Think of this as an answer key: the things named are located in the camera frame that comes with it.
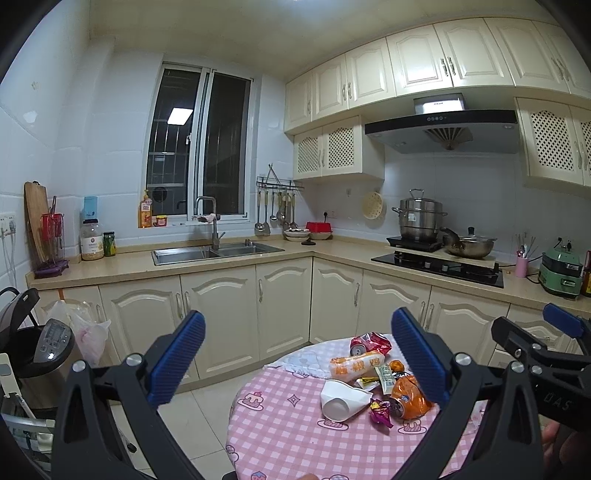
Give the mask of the person's right hand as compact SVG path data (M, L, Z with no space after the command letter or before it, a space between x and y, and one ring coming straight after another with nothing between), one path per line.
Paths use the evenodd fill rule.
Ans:
M542 432L544 479L589 479L590 434L551 421Z

